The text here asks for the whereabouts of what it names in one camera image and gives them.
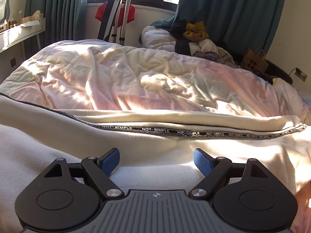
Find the wall outlet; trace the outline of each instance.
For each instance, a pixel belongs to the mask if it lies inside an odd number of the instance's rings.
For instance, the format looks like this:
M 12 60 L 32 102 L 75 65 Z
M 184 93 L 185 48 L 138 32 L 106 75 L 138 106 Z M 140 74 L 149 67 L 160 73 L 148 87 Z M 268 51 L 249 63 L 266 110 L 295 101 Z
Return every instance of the wall outlet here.
M 307 76 L 304 72 L 302 72 L 299 68 L 296 68 L 295 75 L 296 75 L 298 78 L 300 78 L 303 82 L 305 82 L 306 79 L 307 79 L 307 77 L 308 77 L 308 76 Z
M 11 67 L 13 67 L 13 66 L 15 66 L 15 65 L 16 65 L 16 59 L 13 58 L 13 59 L 11 60 Z

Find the black mechanical clamp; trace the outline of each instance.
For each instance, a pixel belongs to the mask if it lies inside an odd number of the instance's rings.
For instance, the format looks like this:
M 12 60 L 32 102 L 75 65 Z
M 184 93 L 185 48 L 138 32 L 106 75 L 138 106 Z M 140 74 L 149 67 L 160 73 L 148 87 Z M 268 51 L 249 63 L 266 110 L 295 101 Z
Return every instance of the black mechanical clamp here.
M 120 160 L 114 148 L 81 163 L 58 158 L 17 197 L 24 233 L 290 232 L 297 201 L 256 159 L 246 164 L 193 154 L 204 179 L 184 190 L 129 190 L 109 179 Z M 231 178 L 239 182 L 228 184 Z M 84 184 L 75 178 L 83 178 Z

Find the metal screw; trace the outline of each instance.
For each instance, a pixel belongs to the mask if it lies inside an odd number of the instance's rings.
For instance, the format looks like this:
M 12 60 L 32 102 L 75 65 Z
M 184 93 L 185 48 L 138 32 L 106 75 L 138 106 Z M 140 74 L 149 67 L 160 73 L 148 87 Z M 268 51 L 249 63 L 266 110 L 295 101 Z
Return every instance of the metal screw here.
M 202 197 L 206 195 L 206 191 L 204 189 L 194 189 L 191 191 L 191 194 L 196 197 Z
M 119 189 L 109 189 L 106 194 L 110 197 L 117 197 L 122 194 L 122 191 Z

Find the brown paper bag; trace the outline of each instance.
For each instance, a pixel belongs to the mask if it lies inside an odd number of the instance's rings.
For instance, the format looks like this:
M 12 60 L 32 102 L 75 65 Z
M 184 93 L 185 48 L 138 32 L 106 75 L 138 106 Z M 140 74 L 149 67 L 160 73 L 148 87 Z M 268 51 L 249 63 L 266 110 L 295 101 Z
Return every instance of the brown paper bag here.
M 249 71 L 259 70 L 264 72 L 269 64 L 265 60 L 266 53 L 264 50 L 257 49 L 254 52 L 252 49 L 248 49 L 246 54 L 243 57 L 242 62 L 240 63 L 241 68 L 244 68 Z

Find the shelf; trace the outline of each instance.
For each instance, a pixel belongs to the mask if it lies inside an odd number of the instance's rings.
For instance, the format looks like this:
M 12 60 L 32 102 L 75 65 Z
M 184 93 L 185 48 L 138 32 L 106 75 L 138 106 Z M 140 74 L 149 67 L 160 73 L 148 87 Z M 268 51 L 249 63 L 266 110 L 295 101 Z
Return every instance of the shelf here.
M 36 20 L 37 25 L 24 27 L 23 24 L 0 32 L 0 53 L 25 39 L 45 31 L 45 18 Z

